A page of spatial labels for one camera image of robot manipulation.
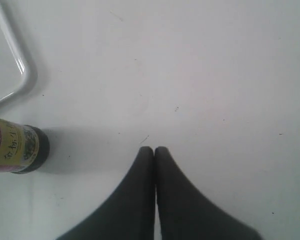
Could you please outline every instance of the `bottle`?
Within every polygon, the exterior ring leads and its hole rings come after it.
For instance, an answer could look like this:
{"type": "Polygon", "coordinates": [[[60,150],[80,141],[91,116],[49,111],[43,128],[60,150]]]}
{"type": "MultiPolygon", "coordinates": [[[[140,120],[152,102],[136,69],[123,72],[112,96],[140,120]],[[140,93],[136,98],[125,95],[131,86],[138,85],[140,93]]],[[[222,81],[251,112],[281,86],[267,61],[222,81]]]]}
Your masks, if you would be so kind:
{"type": "Polygon", "coordinates": [[[37,127],[0,119],[0,173],[26,174],[46,161],[47,135],[37,127]]]}

